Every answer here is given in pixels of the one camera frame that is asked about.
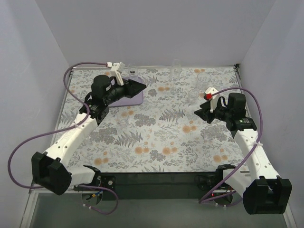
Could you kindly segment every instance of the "floral tablecloth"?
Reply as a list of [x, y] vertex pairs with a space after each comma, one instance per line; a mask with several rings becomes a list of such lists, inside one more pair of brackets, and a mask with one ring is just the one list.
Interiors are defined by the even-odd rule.
[[[208, 124], [193, 113], [205, 102], [202, 94], [196, 104], [187, 102], [200, 72], [210, 74], [218, 90], [238, 86], [232, 67], [184, 68], [174, 90], [168, 87], [168, 68], [140, 68], [139, 75], [147, 85], [143, 104], [110, 108], [104, 121], [73, 154], [69, 167], [88, 164], [102, 172], [189, 172], [238, 164], [243, 156], [225, 123], [215, 120], [215, 139], [204, 142], [202, 134]], [[108, 75], [109, 71], [76, 69], [70, 89], [84, 99], [94, 77], [100, 74]], [[58, 128], [71, 125], [81, 106], [68, 94]], [[125, 128], [116, 124], [120, 109], [129, 114]]]

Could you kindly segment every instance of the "gray floor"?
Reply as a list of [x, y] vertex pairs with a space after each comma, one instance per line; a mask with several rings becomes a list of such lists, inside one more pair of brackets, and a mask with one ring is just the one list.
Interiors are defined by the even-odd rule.
[[[101, 202], [110, 210], [114, 202]], [[193, 199], [121, 200], [116, 212], [104, 216], [82, 206], [81, 194], [40, 193], [32, 228], [285, 228], [283, 215], [249, 215], [243, 204], [227, 208], [199, 205]]]

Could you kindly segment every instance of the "white arm segment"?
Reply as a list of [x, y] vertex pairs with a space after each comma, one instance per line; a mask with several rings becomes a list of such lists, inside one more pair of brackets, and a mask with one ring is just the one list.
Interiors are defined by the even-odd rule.
[[[78, 114], [72, 125], [83, 120], [85, 116], [86, 113]], [[60, 162], [66, 167], [78, 146], [97, 127], [96, 119], [89, 116], [82, 125], [66, 131], [51, 147], [45, 150], [47, 156], [54, 160], [60, 158]]]
[[[227, 177], [232, 171], [233, 169], [223, 170], [223, 178]], [[244, 191], [251, 184], [250, 173], [237, 170], [225, 183], [237, 191], [240, 196], [243, 196]]]
[[[244, 129], [237, 131], [234, 140], [241, 148], [244, 157], [249, 153], [256, 143], [257, 131], [253, 129]], [[273, 168], [268, 160], [265, 151], [261, 145], [257, 145], [254, 152], [246, 161], [249, 172], [237, 170], [225, 183], [230, 185], [240, 196], [243, 196], [246, 188], [251, 185], [255, 179], [264, 176], [266, 179], [277, 179], [278, 172]], [[233, 169], [223, 170], [223, 178], [227, 177]]]
[[89, 184], [92, 182], [95, 172], [87, 167], [77, 167], [68, 170], [72, 174], [70, 186], [78, 184]]
[[[244, 157], [249, 153], [254, 143], [256, 142], [257, 131], [253, 129], [244, 129], [243, 131], [237, 131], [234, 140], [241, 148]], [[264, 176], [266, 179], [277, 179], [278, 172], [271, 165], [266, 153], [261, 145], [257, 145], [254, 152], [246, 161], [251, 180], [259, 179], [260, 176]]]

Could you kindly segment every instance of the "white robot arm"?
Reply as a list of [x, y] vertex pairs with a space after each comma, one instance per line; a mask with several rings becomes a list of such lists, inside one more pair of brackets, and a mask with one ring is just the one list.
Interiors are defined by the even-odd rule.
[[[111, 65], [111, 76], [99, 75], [94, 78], [92, 92], [85, 103], [90, 108], [89, 117], [75, 128], [66, 131], [51, 147], [43, 153], [36, 152], [32, 157], [33, 181], [57, 195], [63, 194], [70, 186], [92, 183], [100, 171], [92, 166], [84, 166], [67, 170], [66, 167], [73, 153], [81, 142], [103, 121], [109, 113], [108, 106], [123, 98], [132, 98], [146, 88], [146, 85], [122, 79], [121, 72], [124, 64]], [[83, 120], [87, 115], [83, 106], [72, 125]]]
[[[237, 170], [225, 180], [243, 197], [243, 203], [249, 214], [280, 214], [285, 211], [292, 190], [289, 179], [282, 179], [271, 165], [263, 145], [257, 142], [258, 132], [254, 121], [246, 117], [246, 97], [241, 93], [230, 93], [228, 103], [222, 106], [220, 96], [215, 88], [205, 92], [207, 102], [194, 113], [209, 124], [214, 119], [226, 123], [235, 142], [239, 145], [244, 157], [248, 157], [254, 145], [256, 148], [247, 158], [249, 172]], [[230, 176], [235, 169], [231, 165], [221, 165], [221, 179]]]

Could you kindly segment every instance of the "white wall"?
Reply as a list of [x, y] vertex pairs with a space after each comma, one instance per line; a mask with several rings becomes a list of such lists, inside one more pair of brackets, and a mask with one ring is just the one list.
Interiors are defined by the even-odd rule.
[[240, 63], [275, 0], [36, 0], [69, 64]]
[[[28, 190], [9, 179], [7, 160], [23, 140], [54, 129], [68, 64], [36, 2], [0, 0], [0, 227], [19, 227]], [[13, 159], [13, 173], [30, 184], [31, 156], [50, 138], [28, 143]]]
[[[304, 2], [277, 0], [241, 64], [241, 80], [258, 98], [262, 142], [270, 161], [293, 185], [291, 210], [304, 226]], [[251, 113], [257, 109], [249, 101]]]

